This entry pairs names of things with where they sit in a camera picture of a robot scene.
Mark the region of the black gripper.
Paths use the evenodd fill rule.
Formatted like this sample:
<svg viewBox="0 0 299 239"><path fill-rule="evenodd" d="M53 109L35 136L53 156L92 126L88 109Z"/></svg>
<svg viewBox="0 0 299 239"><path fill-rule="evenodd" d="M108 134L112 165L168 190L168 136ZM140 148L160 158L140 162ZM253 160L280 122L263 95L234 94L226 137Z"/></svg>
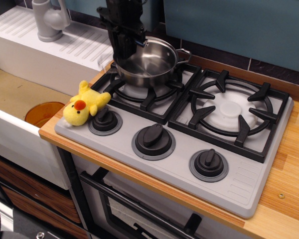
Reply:
<svg viewBox="0 0 299 239"><path fill-rule="evenodd" d="M115 58L127 59L136 53L137 45L147 44L141 0L107 0L97 13L108 30Z"/></svg>

